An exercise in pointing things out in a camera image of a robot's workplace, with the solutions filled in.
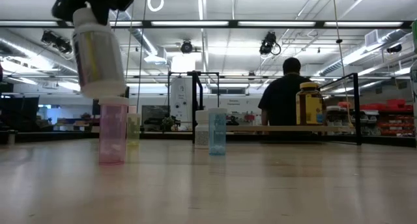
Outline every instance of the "ceiling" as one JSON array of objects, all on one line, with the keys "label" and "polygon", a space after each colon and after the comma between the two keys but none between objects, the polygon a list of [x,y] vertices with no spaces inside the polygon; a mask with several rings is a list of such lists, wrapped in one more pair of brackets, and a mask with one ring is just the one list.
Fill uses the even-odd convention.
[{"label": "ceiling", "polygon": [[[0,0],[1,20],[54,20],[51,7],[55,0]],[[164,0],[164,6],[158,12],[151,12],[145,0],[135,0],[128,9],[134,20],[335,20],[333,0],[207,0],[203,6],[203,18],[200,18],[199,0]],[[152,0],[154,7],[157,0]],[[401,21],[417,18],[417,0],[336,0],[336,10],[339,20],[381,20]],[[8,28],[33,44],[43,46],[40,41],[43,29]],[[72,29],[53,29],[55,33],[71,38]],[[274,31],[282,47],[282,53],[276,57],[264,60],[259,55],[259,46],[268,31]],[[364,36],[371,29],[341,29],[340,38],[343,39],[341,51],[344,55],[348,51],[360,48],[364,43]],[[135,48],[139,42],[130,35],[127,29],[116,29],[123,51],[124,68],[128,65],[129,74],[138,74],[139,67],[143,75],[167,74],[167,65],[147,64],[143,62],[146,55],[140,54]],[[168,57],[181,55],[178,43],[191,40],[198,48],[198,52],[191,55],[196,58],[197,70],[204,70],[201,62],[202,35],[207,37],[208,66],[206,71],[220,72],[223,75],[247,75],[255,71],[257,75],[273,76],[282,74],[282,63],[288,57],[300,59],[302,75],[313,76],[326,68],[326,64],[340,58],[339,46],[336,44],[338,32],[335,29],[144,29],[143,34],[154,46],[161,46],[167,50]],[[359,59],[345,67],[345,74],[360,72],[385,61],[412,51],[412,42],[407,38],[403,42],[403,51],[397,54],[385,54],[374,51],[370,56]],[[55,54],[53,48],[46,48]],[[24,75],[24,70],[16,72]],[[336,70],[328,76],[342,76],[342,70]],[[57,71],[61,75],[76,75],[74,73]],[[142,82],[164,82],[161,79],[143,79]]]}]

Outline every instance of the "blue cup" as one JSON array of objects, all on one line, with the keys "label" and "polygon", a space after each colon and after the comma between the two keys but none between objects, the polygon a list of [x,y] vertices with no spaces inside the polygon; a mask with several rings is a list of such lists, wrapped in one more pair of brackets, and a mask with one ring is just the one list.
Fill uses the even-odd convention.
[{"label": "blue cup", "polygon": [[226,109],[208,110],[209,152],[210,155],[226,154]]}]

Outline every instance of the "jar lid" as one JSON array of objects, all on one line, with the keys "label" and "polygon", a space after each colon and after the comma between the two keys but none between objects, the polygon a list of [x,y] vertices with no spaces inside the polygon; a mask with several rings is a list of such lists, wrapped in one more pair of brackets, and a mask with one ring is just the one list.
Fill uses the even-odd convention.
[{"label": "jar lid", "polygon": [[315,82],[306,82],[306,83],[301,83],[300,84],[300,88],[318,88],[319,84],[315,83]]},{"label": "jar lid", "polygon": [[209,120],[209,112],[207,110],[198,110],[195,112],[195,120],[202,121],[202,120]]}]

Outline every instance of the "black shirt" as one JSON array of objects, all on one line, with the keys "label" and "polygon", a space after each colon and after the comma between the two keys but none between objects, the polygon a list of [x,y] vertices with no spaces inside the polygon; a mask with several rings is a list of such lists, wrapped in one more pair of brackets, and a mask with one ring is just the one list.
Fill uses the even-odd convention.
[{"label": "black shirt", "polygon": [[295,126],[295,96],[300,91],[300,84],[310,82],[298,74],[287,74],[273,81],[266,88],[258,108],[268,111],[270,126]]}]

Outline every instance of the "short dark hair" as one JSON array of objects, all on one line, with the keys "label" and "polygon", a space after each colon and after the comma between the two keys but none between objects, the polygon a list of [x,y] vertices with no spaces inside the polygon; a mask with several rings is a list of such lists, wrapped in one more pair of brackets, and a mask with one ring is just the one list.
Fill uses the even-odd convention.
[{"label": "short dark hair", "polygon": [[291,57],[284,61],[282,68],[283,68],[284,74],[287,74],[289,72],[300,73],[301,63],[297,58]]}]

